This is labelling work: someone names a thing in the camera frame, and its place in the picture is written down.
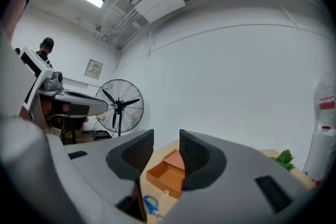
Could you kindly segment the clear dispenser water bottle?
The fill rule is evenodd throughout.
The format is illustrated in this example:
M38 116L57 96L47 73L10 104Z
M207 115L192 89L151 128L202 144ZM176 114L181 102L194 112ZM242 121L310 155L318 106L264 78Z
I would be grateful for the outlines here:
M336 75L324 74L314 93L314 131L336 129Z

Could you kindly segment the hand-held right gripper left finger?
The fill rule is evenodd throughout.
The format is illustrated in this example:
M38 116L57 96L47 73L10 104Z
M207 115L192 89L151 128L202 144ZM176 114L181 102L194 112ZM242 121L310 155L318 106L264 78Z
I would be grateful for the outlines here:
M84 224L146 224L140 176L153 154L154 131L64 146L47 135L62 186Z

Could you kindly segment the grey wall electrical panel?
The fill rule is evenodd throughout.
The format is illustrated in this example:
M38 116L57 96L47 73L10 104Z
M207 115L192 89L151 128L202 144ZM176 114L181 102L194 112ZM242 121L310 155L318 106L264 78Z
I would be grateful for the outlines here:
M85 76L99 80L102 71L103 64L95 60L90 59L85 70Z

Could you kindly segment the black standing floor fan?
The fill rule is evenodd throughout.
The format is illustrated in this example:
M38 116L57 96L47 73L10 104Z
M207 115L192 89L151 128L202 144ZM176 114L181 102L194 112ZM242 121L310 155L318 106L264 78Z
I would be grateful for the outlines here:
M108 104L107 110L96 116L98 122L118 136L134 129L143 117L143 96L129 81L114 79L106 82L98 90L96 98Z

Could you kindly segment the white water dispenser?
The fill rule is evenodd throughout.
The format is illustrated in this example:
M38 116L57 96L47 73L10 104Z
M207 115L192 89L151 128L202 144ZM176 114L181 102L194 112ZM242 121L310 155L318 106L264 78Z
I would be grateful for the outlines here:
M314 181L323 181L336 159L336 129L314 132L303 171Z

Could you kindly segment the white ceiling pipes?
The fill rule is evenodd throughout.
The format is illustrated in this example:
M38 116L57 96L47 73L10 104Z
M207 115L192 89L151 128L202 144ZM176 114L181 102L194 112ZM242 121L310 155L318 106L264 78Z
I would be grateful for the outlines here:
M107 13L106 19L111 18L112 13L119 14L120 18L116 18L110 28L103 34L101 40L107 44L111 43L114 38L120 42L125 42L123 38L124 32L128 29L140 30L144 26L137 22L141 14L135 9L135 5L140 0L115 0L111 10Z

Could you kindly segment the green plant in white pot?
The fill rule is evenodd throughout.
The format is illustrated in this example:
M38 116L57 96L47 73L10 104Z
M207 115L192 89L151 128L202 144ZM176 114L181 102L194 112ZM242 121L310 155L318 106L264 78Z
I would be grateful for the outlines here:
M292 156L291 151L289 149L282 151L278 157L270 157L270 158L289 172L295 167L291 163L294 157Z

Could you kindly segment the blue-handled scissors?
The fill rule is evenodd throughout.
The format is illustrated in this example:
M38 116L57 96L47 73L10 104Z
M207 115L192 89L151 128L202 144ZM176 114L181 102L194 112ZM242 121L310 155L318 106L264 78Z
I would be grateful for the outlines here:
M145 195L145 196L143 196L142 200L143 200L143 204L144 204L144 207L145 207L145 211L147 213L149 213L150 215L155 216L157 219L161 220L162 216L161 216L161 214L159 213L159 210L158 210L157 199L154 198L151 195Z

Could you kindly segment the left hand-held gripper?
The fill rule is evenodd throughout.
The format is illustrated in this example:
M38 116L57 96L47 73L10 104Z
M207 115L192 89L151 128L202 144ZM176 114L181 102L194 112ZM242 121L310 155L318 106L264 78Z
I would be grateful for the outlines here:
M23 107L28 118L44 131L64 132L78 130L85 122L85 117L100 115L107 111L108 104L104 100L86 94L65 90L62 73L54 71L36 52L23 48L19 54L27 70L33 75L33 84L24 99ZM67 112L57 112L44 116L41 109L41 98L49 97L55 101L69 105Z

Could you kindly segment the person's left hand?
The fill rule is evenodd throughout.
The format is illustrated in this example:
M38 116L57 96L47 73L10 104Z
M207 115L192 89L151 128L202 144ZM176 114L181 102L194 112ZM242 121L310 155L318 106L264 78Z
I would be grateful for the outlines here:
M70 107L69 103L55 101L49 97L41 98L40 104L44 116L51 114L53 108L55 108L57 112L60 112L60 110L63 112L68 112Z

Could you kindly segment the black plastic tray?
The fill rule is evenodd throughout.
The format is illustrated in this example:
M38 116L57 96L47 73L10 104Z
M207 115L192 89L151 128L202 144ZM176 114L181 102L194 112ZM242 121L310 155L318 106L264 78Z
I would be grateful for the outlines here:
M105 130L98 130L93 132L93 138L95 141L106 140L112 138L112 136Z

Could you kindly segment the orange wooden box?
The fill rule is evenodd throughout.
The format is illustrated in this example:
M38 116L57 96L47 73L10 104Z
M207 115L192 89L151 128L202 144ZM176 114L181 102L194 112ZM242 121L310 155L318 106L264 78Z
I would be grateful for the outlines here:
M185 167L178 150L170 152L163 161L146 172L149 183L175 199L179 199L182 193L184 178Z

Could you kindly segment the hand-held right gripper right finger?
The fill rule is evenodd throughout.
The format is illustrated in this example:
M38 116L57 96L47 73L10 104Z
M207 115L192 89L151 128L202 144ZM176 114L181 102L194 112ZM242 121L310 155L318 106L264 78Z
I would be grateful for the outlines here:
M180 130L182 194L161 224L290 224L312 193L251 147Z

